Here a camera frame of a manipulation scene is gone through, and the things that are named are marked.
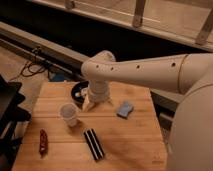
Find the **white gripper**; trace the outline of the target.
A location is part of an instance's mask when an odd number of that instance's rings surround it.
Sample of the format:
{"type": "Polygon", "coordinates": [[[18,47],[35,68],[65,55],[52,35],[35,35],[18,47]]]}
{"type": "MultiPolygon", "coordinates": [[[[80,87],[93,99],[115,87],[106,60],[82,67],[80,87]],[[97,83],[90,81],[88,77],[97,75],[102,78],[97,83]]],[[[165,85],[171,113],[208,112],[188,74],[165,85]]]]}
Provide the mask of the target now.
{"type": "Polygon", "coordinates": [[[104,93],[104,94],[95,94],[90,91],[87,92],[84,103],[82,105],[82,111],[88,112],[91,109],[93,109],[95,106],[97,106],[100,103],[105,103],[110,101],[110,94],[104,93]]]}

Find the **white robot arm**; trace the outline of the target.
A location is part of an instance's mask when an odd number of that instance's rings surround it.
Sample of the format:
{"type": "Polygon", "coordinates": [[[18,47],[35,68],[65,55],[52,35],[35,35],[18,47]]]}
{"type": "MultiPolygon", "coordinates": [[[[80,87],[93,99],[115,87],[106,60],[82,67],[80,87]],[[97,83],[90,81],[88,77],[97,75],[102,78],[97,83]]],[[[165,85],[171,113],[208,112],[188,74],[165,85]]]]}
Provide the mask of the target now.
{"type": "Polygon", "coordinates": [[[213,53],[117,62],[102,51],[81,66],[92,103],[109,97],[110,81],[180,93],[166,171],[213,171],[213,53]]]}

